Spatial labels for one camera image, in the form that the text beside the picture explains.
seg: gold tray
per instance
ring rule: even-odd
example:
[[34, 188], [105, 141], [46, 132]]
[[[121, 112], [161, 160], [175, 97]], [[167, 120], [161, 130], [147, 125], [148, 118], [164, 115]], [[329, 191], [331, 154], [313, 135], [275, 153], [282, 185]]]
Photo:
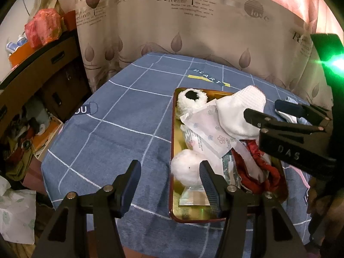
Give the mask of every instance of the gold tray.
[[[172, 110], [172, 142], [171, 142], [171, 160], [181, 152], [187, 149], [180, 125], [182, 122], [175, 118], [175, 108], [177, 98], [180, 92], [187, 88], [177, 88], [173, 94], [173, 110]], [[224, 96], [230, 96], [233, 93], [203, 89], [208, 96], [208, 101], [220, 99]], [[279, 187], [274, 192], [280, 203], [288, 198], [288, 186], [283, 172], [280, 160], [271, 157], [272, 166], [276, 167], [281, 175]], [[173, 175], [170, 175], [170, 194], [169, 194], [169, 213], [172, 219], [180, 223], [206, 223], [223, 221], [225, 218], [217, 218], [211, 211], [210, 206], [179, 206], [179, 199], [184, 190], [184, 186]]]

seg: white wall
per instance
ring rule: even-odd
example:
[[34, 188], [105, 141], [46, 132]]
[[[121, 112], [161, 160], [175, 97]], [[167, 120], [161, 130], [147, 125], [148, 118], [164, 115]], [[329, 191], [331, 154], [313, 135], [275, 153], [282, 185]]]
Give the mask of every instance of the white wall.
[[24, 32], [24, 25], [28, 22], [28, 13], [31, 12], [34, 1], [17, 0], [0, 25], [0, 81], [11, 72], [6, 43], [8, 41], [16, 43], [18, 36]]

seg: metal screw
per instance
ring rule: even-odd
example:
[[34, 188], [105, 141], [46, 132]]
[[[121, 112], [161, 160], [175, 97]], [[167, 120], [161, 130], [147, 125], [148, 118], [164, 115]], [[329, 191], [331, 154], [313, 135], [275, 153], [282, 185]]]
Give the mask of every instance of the metal screw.
[[104, 190], [105, 192], [110, 192], [112, 189], [113, 189], [113, 186], [110, 185], [110, 184], [105, 185], [105, 186], [103, 187], [103, 190]]
[[228, 185], [227, 186], [227, 190], [229, 192], [235, 192], [236, 191], [236, 186], [235, 185]]
[[76, 193], [75, 192], [69, 192], [68, 194], [67, 194], [67, 198], [68, 199], [74, 199], [76, 197]]
[[271, 192], [268, 192], [268, 191], [264, 192], [264, 195], [268, 199], [272, 199], [272, 196], [273, 196], [273, 194]]

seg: grid pattern tablecloth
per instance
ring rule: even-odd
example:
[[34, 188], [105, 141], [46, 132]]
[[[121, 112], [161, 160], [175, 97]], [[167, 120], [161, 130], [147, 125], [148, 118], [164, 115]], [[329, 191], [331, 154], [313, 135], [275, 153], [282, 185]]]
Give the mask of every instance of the grid pattern tablecloth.
[[[221, 86], [190, 77], [201, 70]], [[95, 92], [86, 103], [91, 114], [74, 115], [42, 163], [45, 186], [55, 207], [69, 191], [93, 193], [126, 171], [131, 160], [142, 163], [142, 176], [131, 208], [117, 221], [123, 245], [156, 257], [214, 257], [223, 224], [179, 224], [168, 214], [172, 96], [178, 87], [236, 92], [254, 84], [266, 95], [264, 112], [274, 101], [294, 94], [245, 72], [178, 55], [143, 56]], [[284, 164], [289, 198], [283, 204], [304, 242], [308, 241], [305, 183], [308, 175]], [[92, 229], [92, 217], [88, 217]], [[252, 222], [247, 224], [249, 257]]]

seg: beige curtain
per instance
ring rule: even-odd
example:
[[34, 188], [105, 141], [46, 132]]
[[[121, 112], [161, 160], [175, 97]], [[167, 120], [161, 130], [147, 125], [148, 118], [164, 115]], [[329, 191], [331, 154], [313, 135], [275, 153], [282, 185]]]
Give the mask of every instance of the beige curtain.
[[[42, 0], [36, 3], [42, 7]], [[76, 11], [89, 84], [147, 52], [211, 60], [330, 107], [309, 34], [343, 31], [323, 0], [59, 0]]]

